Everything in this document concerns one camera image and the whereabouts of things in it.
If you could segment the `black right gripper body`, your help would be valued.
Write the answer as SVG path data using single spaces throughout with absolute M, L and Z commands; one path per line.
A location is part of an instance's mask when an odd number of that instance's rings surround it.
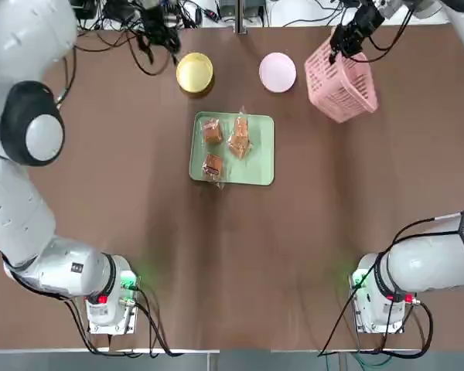
M 371 36 L 384 22 L 384 17 L 373 2 L 363 3 L 350 22 L 350 35 L 358 38 Z

